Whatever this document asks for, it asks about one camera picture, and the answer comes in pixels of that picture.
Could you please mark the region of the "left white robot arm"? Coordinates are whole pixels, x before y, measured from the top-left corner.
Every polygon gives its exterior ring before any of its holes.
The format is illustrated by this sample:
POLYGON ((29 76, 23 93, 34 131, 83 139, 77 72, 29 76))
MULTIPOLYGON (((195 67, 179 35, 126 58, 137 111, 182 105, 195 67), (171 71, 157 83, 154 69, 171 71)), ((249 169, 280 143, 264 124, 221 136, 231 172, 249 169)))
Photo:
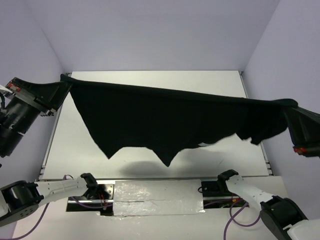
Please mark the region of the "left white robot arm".
MULTIPOLYGON (((44 144, 36 140, 32 149, 19 147, 23 137, 39 117, 53 116, 62 106, 72 84, 66 81, 53 83, 31 83, 17 77, 0 88, 0 156, 26 158, 30 164, 27 171, 35 167, 40 172, 42 160, 39 154, 44 144)), ((0 225, 6 226, 34 214, 36 210, 51 202, 69 197, 93 199, 99 185, 90 173, 73 179, 58 181, 19 180, 0 189, 0 225)))

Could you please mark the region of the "black t-shirt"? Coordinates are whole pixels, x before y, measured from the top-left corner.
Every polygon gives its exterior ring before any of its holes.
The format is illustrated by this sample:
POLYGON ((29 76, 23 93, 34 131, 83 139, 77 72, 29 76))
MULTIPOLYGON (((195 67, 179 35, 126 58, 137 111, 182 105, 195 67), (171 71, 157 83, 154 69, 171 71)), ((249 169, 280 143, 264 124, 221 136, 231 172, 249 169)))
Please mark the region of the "black t-shirt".
POLYGON ((232 135, 258 145, 288 128, 293 99, 257 100, 181 90, 77 80, 65 75, 91 138, 111 158, 125 147, 147 148, 165 166, 182 150, 232 135))

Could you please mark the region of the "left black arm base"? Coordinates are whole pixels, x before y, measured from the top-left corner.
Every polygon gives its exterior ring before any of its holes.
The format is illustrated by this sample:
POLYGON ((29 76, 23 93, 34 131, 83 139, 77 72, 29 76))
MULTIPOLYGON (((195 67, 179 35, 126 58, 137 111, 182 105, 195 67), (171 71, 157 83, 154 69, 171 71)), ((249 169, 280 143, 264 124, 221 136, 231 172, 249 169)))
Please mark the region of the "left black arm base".
POLYGON ((69 197, 66 212, 98 212, 102 216, 113 216, 113 194, 113 184, 99 184, 97 191, 89 197, 69 197))

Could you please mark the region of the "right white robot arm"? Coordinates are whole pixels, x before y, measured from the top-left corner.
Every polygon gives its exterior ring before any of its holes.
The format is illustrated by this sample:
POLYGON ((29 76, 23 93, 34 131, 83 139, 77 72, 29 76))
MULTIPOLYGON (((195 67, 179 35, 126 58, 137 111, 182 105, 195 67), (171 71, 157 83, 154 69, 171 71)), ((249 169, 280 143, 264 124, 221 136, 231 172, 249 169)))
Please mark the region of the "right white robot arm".
MULTIPOLYGON (((285 111, 293 150, 310 158, 320 155, 320 115, 298 107, 285 111)), ((217 177, 221 195, 233 193, 259 212, 260 219, 278 240, 318 240, 319 219, 309 220, 289 198, 272 195, 248 184, 233 169, 217 177)))

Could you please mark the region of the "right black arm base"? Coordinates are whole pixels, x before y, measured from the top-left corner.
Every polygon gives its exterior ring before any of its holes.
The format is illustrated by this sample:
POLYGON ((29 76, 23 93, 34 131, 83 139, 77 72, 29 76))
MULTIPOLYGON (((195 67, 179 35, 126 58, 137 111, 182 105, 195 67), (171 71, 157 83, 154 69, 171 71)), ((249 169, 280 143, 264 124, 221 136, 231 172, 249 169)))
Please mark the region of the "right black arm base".
POLYGON ((204 209, 227 209, 234 204, 234 207, 242 207, 245 201, 238 195, 227 190, 218 181, 202 181, 198 192, 202 194, 204 209))

